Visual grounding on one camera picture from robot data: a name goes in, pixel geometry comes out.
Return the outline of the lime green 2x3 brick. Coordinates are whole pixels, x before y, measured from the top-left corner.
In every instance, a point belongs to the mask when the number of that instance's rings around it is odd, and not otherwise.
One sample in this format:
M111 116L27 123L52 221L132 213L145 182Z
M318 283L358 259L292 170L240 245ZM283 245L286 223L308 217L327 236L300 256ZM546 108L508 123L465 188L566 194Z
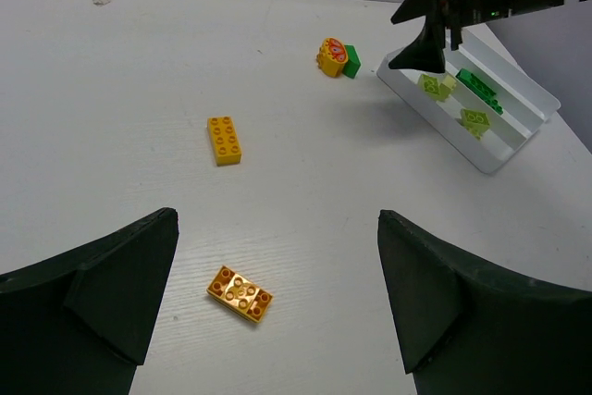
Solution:
M438 79L427 74L421 74L419 76L418 87L430 96L435 101L443 101L444 98L442 93L440 92L440 86L438 83Z

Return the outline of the dark green brick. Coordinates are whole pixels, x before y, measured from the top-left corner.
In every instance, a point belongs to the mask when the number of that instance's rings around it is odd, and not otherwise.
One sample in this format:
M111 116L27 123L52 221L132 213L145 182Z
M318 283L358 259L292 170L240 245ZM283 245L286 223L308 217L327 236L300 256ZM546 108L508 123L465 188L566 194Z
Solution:
M361 67L361 61L353 45L346 44L345 49L348 61L343 67L342 74L349 79L354 79Z

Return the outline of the green upside-down plate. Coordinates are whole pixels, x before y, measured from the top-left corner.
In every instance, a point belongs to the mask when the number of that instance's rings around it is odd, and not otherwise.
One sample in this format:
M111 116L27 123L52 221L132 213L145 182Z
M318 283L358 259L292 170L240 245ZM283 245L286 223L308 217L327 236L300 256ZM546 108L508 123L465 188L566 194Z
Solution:
M484 102L495 99L496 93L468 69L461 68L456 78Z

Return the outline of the yellow round printed brick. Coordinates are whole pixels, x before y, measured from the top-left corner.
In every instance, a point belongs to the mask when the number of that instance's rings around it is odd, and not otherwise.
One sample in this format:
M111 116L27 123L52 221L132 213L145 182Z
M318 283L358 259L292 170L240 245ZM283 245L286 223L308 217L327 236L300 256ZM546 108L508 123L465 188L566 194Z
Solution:
M336 38L326 38L319 47L316 55L316 63L321 71L332 78L338 77L347 62L349 56L345 45Z

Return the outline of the lime green 2x2 brick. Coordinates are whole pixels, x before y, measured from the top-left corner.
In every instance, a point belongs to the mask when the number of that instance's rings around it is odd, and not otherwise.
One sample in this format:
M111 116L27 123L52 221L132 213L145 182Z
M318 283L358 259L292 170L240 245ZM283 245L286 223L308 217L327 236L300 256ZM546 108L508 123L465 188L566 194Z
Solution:
M456 78L450 74L446 74L439 84L439 98L445 102L453 93L457 85Z

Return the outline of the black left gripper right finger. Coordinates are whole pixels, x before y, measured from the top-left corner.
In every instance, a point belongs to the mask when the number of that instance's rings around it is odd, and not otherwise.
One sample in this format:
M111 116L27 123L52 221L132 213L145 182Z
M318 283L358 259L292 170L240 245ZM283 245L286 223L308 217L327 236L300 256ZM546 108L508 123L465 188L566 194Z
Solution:
M513 272L384 210L377 245L420 394L587 394L591 295Z

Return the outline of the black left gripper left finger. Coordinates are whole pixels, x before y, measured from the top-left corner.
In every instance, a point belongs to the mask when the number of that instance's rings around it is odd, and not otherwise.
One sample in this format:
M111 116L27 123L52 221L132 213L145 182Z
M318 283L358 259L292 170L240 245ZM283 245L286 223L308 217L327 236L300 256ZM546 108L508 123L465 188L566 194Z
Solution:
M162 208L2 275L2 393L129 393L178 239L177 211Z

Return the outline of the lime green small brick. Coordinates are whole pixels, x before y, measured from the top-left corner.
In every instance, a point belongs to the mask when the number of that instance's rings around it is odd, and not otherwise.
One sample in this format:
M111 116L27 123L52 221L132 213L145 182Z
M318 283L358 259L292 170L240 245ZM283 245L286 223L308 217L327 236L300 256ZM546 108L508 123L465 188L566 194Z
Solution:
M467 108L461 110L461 123L479 141L491 127L486 113Z

